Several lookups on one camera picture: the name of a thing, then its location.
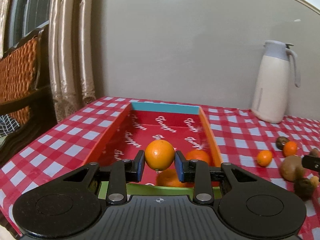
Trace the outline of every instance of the beige satin curtain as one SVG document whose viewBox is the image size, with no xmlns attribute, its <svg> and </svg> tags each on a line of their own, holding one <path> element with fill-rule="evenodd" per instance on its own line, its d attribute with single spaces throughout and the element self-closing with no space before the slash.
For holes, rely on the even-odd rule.
<svg viewBox="0 0 320 240">
<path fill-rule="evenodd" d="M 9 0 L 0 0 L 0 58 L 3 56 L 4 52 L 4 32 L 5 23 L 9 15 Z"/>
<path fill-rule="evenodd" d="M 92 0 L 51 0 L 49 67 L 58 122 L 95 100 L 91 61 Z"/>
</svg>

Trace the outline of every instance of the red and white checkered tablecloth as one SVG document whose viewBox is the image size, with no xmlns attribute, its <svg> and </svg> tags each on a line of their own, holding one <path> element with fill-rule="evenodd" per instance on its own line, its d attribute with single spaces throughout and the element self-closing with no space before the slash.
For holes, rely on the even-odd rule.
<svg viewBox="0 0 320 240">
<path fill-rule="evenodd" d="M 138 101 L 145 100 L 101 98 L 63 120 L 16 154 L 0 170 L 0 208 L 17 231 L 12 216 L 15 200 L 24 192 L 78 168 L 121 110 L 130 102 Z M 317 120 L 287 116 L 280 124 L 269 124 L 258 120 L 250 110 L 201 107 L 211 124 L 223 161 L 239 165 L 288 190 L 292 190 L 293 185 L 279 174 L 278 166 L 284 157 L 275 146 L 276 138 L 286 136 L 296 141 L 300 147 L 298 155 L 319 148 L 320 122 Z M 265 149 L 271 150 L 274 158 L 267 168 L 262 168 L 254 159 L 260 150 Z M 320 240 L 319 187 L 313 199 L 305 204 L 307 217 L 299 235 L 304 240 Z"/>
</svg>

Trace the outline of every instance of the red box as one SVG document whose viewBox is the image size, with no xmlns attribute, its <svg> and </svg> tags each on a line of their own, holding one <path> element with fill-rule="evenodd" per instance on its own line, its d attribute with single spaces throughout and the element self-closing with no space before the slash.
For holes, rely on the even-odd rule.
<svg viewBox="0 0 320 240">
<path fill-rule="evenodd" d="M 219 147 L 204 111 L 199 106 L 135 102 L 129 104 L 110 124 L 83 164 L 111 165 L 121 159 L 134 159 L 153 140 L 170 142 L 184 155 L 202 149 L 220 167 Z M 141 184 L 154 184 L 156 172 L 145 165 Z"/>
</svg>

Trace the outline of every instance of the tangerine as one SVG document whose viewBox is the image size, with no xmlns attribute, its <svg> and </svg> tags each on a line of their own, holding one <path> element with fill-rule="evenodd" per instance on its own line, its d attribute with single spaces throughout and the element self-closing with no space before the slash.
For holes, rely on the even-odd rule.
<svg viewBox="0 0 320 240">
<path fill-rule="evenodd" d="M 165 140 L 154 140 L 144 151 L 147 165 L 155 171 L 164 171 L 174 160 L 174 148 Z"/>
<path fill-rule="evenodd" d="M 211 156 L 204 150 L 192 150 L 186 154 L 187 160 L 201 160 L 211 165 Z"/>
<path fill-rule="evenodd" d="M 298 150 L 298 145 L 296 142 L 287 142 L 283 147 L 283 154 L 285 157 L 288 157 L 290 155 L 295 155 Z"/>
<path fill-rule="evenodd" d="M 178 179 L 175 169 L 167 169 L 158 174 L 156 185 L 162 187 L 188 187 L 188 183 L 182 183 Z"/>
<path fill-rule="evenodd" d="M 260 166 L 266 167 L 272 161 L 272 152 L 270 152 L 268 150 L 263 150 L 258 153 L 256 160 Z"/>
</svg>

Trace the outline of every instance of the metal screw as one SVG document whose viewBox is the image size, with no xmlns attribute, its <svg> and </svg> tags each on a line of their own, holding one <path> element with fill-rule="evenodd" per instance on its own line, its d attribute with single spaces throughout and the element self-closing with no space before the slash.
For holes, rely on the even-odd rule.
<svg viewBox="0 0 320 240">
<path fill-rule="evenodd" d="M 113 194 L 110 194 L 108 198 L 113 202 L 117 202 L 117 201 L 123 200 L 124 196 L 120 193 L 113 193 Z"/>
<path fill-rule="evenodd" d="M 200 193 L 196 195 L 196 199 L 199 201 L 209 201 L 212 197 L 207 193 Z"/>
</svg>

